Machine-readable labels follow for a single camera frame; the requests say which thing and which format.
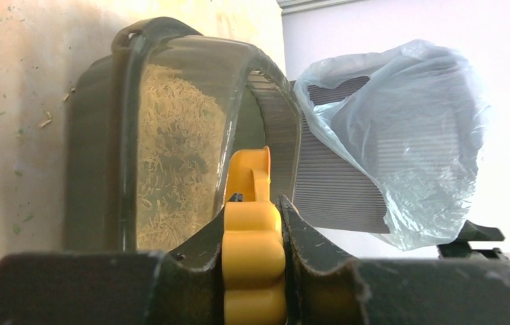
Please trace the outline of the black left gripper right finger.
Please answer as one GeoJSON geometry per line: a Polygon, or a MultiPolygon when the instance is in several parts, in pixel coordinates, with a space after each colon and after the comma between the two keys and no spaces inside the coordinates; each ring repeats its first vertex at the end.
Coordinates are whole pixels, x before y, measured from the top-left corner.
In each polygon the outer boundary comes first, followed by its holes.
{"type": "Polygon", "coordinates": [[[510,262],[359,259],[315,230],[286,196],[277,207],[289,324],[510,324],[510,262]]]}

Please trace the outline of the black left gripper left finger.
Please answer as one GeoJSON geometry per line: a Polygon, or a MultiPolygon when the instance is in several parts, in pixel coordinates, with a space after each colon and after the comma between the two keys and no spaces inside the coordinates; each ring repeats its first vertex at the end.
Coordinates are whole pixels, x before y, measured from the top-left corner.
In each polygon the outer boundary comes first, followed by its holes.
{"type": "Polygon", "coordinates": [[[222,324],[224,216],[172,251],[0,259],[0,324],[222,324]]]}

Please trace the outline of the yellow litter scoop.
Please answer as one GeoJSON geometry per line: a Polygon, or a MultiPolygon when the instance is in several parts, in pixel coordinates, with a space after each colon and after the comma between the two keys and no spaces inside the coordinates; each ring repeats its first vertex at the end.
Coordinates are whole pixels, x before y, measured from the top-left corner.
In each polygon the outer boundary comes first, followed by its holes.
{"type": "Polygon", "coordinates": [[[270,149],[239,150],[230,160],[221,266],[226,324],[285,324],[286,255],[282,220],[270,200],[270,149]]]}

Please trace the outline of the grey ribbed trash bin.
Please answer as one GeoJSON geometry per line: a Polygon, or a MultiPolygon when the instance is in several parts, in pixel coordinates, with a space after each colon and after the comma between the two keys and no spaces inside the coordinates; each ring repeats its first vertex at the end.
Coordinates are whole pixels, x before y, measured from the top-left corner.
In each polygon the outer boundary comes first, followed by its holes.
{"type": "Polygon", "coordinates": [[[308,222],[413,246],[458,235],[473,183],[462,85],[359,76],[295,88],[305,108],[295,204],[308,222]]]}

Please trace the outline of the dark translucent litter box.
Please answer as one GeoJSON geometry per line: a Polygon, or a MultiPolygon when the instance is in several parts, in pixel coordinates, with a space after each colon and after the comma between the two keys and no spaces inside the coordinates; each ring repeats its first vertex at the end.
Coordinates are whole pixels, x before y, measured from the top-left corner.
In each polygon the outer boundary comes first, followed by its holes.
{"type": "Polygon", "coordinates": [[[136,22],[81,75],[68,117],[66,250],[175,248],[228,199],[239,150],[268,147],[272,197],[294,195],[301,109],[250,43],[136,22]]]}

